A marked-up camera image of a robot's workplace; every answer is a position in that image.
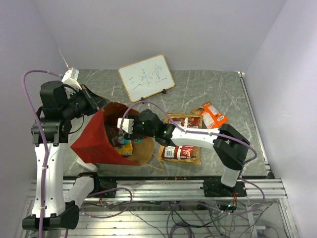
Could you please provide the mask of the red cookie snack bag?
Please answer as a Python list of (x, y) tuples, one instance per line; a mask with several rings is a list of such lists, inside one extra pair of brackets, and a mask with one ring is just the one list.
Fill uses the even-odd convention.
[(115, 127), (111, 127), (111, 126), (106, 125), (106, 133), (107, 133), (107, 137), (108, 137), (108, 140), (111, 143), (111, 145), (112, 146), (119, 146), (117, 139), (122, 134), (119, 133), (118, 129)]

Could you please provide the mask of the red paper bag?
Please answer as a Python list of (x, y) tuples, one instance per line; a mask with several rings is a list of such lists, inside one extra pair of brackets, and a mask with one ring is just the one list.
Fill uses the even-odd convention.
[(95, 113), (78, 139), (70, 146), (85, 163), (138, 166), (146, 164), (154, 152), (152, 138), (132, 144), (132, 155), (122, 156), (111, 140), (118, 135), (117, 119), (128, 109), (125, 104), (111, 102)]

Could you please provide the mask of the orange snack bag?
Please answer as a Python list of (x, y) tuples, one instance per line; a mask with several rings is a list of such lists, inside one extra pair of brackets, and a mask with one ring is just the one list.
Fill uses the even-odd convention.
[(219, 128), (228, 122), (228, 117), (220, 113), (211, 102), (206, 102), (191, 110), (191, 113), (203, 117), (207, 129)]

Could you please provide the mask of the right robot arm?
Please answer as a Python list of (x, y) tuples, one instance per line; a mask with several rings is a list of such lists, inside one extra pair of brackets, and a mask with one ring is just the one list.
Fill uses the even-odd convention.
[(139, 115), (125, 113), (117, 120), (117, 128), (126, 139), (151, 137), (164, 147), (194, 146), (214, 149), (224, 165), (218, 184), (218, 190), (224, 196), (230, 196), (236, 190), (238, 176), (251, 149), (250, 142), (229, 124), (225, 123), (214, 129), (188, 128), (175, 122), (163, 122), (149, 109)]

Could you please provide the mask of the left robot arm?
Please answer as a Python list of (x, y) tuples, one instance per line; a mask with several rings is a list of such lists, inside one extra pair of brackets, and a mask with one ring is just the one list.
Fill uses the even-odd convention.
[(36, 196), (31, 215), (23, 219), (22, 227), (33, 231), (73, 230), (83, 201), (87, 195), (97, 196), (101, 184), (96, 173), (83, 173), (63, 193), (63, 160), (69, 147), (71, 121), (95, 114), (110, 101), (84, 84), (76, 90), (61, 81), (42, 84), (40, 97), (42, 106), (31, 129), (37, 159)]

